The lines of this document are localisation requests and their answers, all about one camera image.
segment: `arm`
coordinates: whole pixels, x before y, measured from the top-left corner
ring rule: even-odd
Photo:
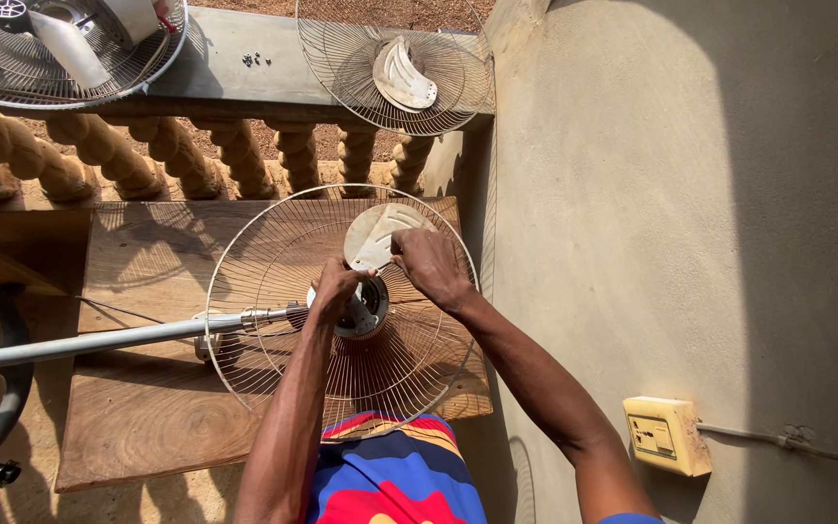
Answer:
[[[423,229],[393,234],[393,261],[481,345],[529,418],[576,468],[584,522],[658,512],[629,465],[619,434],[590,394],[547,351],[513,326],[462,274],[447,238]]]
[[[332,333],[361,275],[331,258],[313,282],[318,291],[251,445],[235,505],[236,523],[300,522],[318,457],[325,373]]]

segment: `fan guard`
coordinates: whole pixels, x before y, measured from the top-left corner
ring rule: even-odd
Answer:
[[[372,187],[376,197],[343,198],[352,185]],[[477,286],[467,248],[451,225],[422,200],[389,187],[337,184],[295,193],[274,204],[242,229],[212,275],[206,311],[242,312],[306,303],[310,282],[328,256],[341,256],[348,226],[382,203],[413,207],[454,243],[458,265]],[[332,338],[323,428],[365,411],[388,421],[357,427],[325,440],[385,435],[415,419],[440,399],[461,373],[473,339],[458,321],[439,310],[396,265],[380,273],[388,294],[386,314],[366,335]],[[299,341],[305,310],[289,323],[251,334],[222,337],[213,363],[228,389],[262,415]]]
[[[446,15],[462,13],[461,27]],[[410,0],[296,0],[303,54],[325,89],[371,124],[413,136],[455,130],[490,95],[493,55],[483,25],[467,0],[435,8]],[[413,65],[437,85],[436,100],[420,112],[397,107],[374,85],[373,66],[384,44],[403,36]]]
[[[80,21],[90,7],[87,0],[41,0],[37,10],[62,9]],[[188,30],[186,0],[170,10],[167,20],[175,33],[158,30],[125,51],[99,27],[89,21],[81,27],[87,42],[112,76],[94,89],[81,89],[64,67],[36,37],[28,33],[6,33],[0,29],[0,105],[21,109],[74,109],[112,101],[141,89],[167,70],[182,48]]]

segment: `concrete wall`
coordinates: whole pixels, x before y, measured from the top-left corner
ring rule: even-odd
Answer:
[[[496,307],[624,441],[645,394],[838,450],[838,2],[500,0],[487,34],[495,156],[427,190],[478,184],[462,219]],[[578,521],[571,466],[497,393],[496,458],[466,451],[489,517]],[[709,478],[639,468],[668,520],[838,521],[838,462],[707,441]]]

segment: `hand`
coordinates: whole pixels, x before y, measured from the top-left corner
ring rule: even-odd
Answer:
[[[344,313],[344,304],[355,294],[357,283],[370,279],[376,270],[355,271],[344,268],[341,256],[332,256],[325,261],[322,275],[312,280],[312,287],[316,290],[309,313],[324,314],[325,320],[334,324]]]
[[[393,232],[392,261],[406,273],[413,285],[436,306],[454,316],[477,290],[458,268],[454,244],[441,233],[427,229]]]

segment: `wall socket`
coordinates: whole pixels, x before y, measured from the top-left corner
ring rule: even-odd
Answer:
[[[693,402],[637,396],[623,400],[636,459],[679,475],[710,473]]]

